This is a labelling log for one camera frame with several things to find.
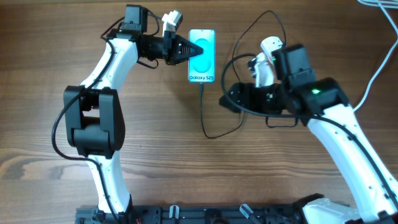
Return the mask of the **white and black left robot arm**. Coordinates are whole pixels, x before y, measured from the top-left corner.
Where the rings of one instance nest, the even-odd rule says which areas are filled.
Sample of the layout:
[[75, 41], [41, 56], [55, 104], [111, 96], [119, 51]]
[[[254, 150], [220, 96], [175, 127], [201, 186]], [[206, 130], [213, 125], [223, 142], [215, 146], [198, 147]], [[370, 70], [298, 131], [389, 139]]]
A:
[[176, 65], [203, 53], [176, 33], [181, 12], [155, 17], [161, 36], [147, 33], [147, 20], [154, 16], [146, 7], [128, 4], [125, 15], [100, 35], [106, 48], [91, 75], [63, 92], [64, 106], [51, 133], [53, 149], [64, 159], [89, 165], [99, 199], [95, 207], [76, 210], [76, 223], [142, 223], [121, 168], [126, 126], [119, 92], [142, 58]]

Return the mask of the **blue Galaxy S25 smartphone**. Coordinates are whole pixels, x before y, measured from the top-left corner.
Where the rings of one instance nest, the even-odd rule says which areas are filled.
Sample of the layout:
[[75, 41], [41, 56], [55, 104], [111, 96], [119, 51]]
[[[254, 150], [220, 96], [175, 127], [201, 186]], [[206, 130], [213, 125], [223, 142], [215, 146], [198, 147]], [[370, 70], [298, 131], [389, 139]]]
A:
[[189, 41], [201, 47], [203, 53], [192, 57], [188, 62], [190, 83], [213, 83], [215, 80], [215, 30], [191, 29]]

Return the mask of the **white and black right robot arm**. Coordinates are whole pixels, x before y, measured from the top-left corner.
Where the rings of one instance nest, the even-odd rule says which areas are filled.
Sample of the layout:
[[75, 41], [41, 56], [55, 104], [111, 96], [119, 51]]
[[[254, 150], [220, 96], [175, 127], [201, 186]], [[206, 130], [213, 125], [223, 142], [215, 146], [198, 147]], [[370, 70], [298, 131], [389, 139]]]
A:
[[355, 208], [312, 194], [293, 204], [294, 223], [396, 223], [397, 181], [361, 127], [349, 99], [333, 78], [317, 79], [301, 44], [271, 53], [277, 77], [270, 85], [235, 83], [220, 105], [265, 118], [293, 118], [323, 144], [345, 179]]

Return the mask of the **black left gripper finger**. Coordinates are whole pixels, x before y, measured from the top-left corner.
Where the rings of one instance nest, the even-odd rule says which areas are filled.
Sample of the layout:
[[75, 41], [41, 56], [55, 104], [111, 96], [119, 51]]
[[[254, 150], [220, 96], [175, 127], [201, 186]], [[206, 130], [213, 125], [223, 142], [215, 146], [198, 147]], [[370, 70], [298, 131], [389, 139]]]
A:
[[183, 56], [197, 56], [203, 53], [203, 48], [190, 42], [181, 35], [176, 36], [177, 53]]
[[174, 64], [177, 65], [182, 62], [186, 62], [191, 57], [192, 55], [174, 55]]

